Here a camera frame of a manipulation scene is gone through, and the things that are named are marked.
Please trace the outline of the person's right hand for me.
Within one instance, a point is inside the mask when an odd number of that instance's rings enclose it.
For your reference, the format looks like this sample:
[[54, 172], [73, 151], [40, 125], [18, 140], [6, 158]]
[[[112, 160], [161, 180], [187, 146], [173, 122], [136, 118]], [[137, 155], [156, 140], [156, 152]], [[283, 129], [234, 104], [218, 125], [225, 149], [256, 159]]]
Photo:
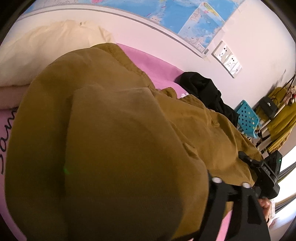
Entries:
[[258, 202], [262, 208], [267, 226], [270, 227], [275, 217], [275, 202], [267, 198], [259, 198]]

